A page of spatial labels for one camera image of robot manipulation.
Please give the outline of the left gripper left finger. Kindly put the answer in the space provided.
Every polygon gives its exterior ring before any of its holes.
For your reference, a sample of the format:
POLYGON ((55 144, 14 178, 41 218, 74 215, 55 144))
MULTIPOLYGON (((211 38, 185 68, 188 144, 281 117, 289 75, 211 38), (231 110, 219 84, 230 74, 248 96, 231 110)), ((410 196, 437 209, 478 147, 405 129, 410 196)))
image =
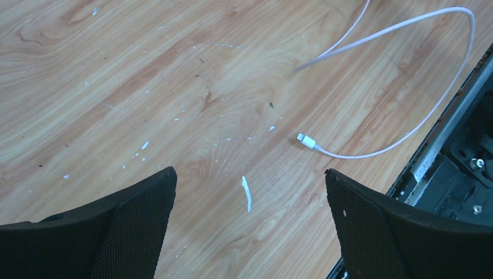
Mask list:
POLYGON ((1 226, 2 278, 153 278, 176 197, 167 167, 39 222, 1 226))

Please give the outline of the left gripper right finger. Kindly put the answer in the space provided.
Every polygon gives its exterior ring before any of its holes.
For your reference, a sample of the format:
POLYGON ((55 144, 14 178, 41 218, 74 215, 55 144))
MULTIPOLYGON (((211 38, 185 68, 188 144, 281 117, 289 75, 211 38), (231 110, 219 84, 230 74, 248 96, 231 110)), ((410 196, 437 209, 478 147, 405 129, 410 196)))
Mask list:
POLYGON ((491 278, 492 228, 441 217, 336 169, 327 200, 350 278, 491 278))

